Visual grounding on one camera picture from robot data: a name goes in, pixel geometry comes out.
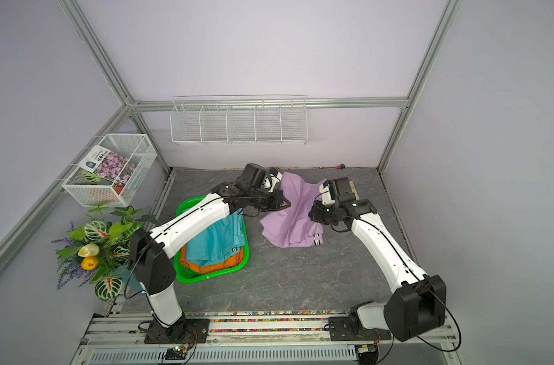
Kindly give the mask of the purple pants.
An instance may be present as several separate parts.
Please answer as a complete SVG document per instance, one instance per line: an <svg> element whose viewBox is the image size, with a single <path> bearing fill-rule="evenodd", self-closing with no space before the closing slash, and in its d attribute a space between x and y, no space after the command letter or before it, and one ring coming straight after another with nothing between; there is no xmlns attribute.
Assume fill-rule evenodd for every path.
<svg viewBox="0 0 554 365"><path fill-rule="evenodd" d="M324 182L323 179L318 183L309 183L297 174L283 174L281 190L291 206L269 213L260 220L262 234L272 245L289 249L323 244L324 228L312 221L309 213L314 201L321 195L320 188Z"/></svg>

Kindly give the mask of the teal pants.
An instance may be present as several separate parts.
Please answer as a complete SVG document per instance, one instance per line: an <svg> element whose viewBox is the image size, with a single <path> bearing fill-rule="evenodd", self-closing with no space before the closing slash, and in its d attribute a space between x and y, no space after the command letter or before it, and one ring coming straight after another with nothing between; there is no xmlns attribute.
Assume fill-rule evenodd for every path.
<svg viewBox="0 0 554 365"><path fill-rule="evenodd" d="M232 255L244 251L247 236L244 216L240 209L193 238L187 245L187 261L198 266L211 266L224 262Z"/></svg>

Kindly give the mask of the orange pants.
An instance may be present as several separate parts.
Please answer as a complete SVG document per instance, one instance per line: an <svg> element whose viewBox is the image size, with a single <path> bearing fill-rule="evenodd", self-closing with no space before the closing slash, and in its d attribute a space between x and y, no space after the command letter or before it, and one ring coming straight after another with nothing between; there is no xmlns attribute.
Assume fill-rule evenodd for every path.
<svg viewBox="0 0 554 365"><path fill-rule="evenodd" d="M240 252L232 255L228 259L226 259L224 262L221 262L219 264L211 265L211 266L198 266L194 262L187 261L187 248L183 247L181 249L181 256L180 256L180 263L182 266L190 269L193 272L196 272L200 275L207 275L214 272L219 272L225 269L232 269L238 265L240 265L244 260L244 251L241 249Z"/></svg>

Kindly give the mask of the green plastic basket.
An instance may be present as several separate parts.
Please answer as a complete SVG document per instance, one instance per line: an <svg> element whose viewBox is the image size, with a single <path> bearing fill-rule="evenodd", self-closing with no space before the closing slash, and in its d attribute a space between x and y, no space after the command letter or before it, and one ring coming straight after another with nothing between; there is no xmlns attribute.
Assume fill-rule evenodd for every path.
<svg viewBox="0 0 554 365"><path fill-rule="evenodd" d="M238 211L196 235L174 257L177 280L195 284L237 272L250 258L244 217Z"/></svg>

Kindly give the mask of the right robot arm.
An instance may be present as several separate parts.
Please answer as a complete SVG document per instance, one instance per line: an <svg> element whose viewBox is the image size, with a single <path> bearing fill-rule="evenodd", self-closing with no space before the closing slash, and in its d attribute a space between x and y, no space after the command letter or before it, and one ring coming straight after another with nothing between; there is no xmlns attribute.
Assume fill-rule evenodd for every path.
<svg viewBox="0 0 554 365"><path fill-rule="evenodd" d="M343 223L365 245L389 284L392 295L386 303L369 302L352 310L358 332L384 329L405 342L444 325L445 282L428 275L409 257L367 199L342 205L316 200L309 217L332 228Z"/></svg>

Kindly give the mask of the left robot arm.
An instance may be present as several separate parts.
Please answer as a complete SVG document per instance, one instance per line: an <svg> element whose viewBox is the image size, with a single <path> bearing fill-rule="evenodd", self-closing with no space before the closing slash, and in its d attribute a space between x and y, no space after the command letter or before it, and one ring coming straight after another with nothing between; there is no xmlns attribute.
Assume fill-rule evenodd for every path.
<svg viewBox="0 0 554 365"><path fill-rule="evenodd" d="M184 325L184 312L178 303L174 283L176 271L171 260L194 237L214 223L246 207L257 211L280 211L291 204L280 189L281 173L267 174L261 182L224 182L213 188L193 208L173 220L132 234L130 264L132 275L140 283L152 309L152 316L162 328Z"/></svg>

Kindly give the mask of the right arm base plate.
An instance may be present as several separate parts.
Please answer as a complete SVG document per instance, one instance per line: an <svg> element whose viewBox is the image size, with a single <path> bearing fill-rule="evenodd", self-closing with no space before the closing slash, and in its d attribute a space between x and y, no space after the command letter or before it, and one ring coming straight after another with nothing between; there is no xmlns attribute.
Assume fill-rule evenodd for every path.
<svg viewBox="0 0 554 365"><path fill-rule="evenodd" d="M325 329L333 342L386 341L391 340L391 332L383 328L365 328L353 315L334 316L328 319Z"/></svg>

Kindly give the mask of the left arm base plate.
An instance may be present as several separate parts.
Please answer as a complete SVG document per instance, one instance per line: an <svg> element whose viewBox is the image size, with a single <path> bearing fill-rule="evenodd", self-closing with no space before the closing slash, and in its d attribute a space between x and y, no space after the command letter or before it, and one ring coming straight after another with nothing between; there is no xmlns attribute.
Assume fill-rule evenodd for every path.
<svg viewBox="0 0 554 365"><path fill-rule="evenodd" d="M209 334L208 319L184 319L179 325L165 328L155 319L149 324L144 343L147 345L203 344Z"/></svg>

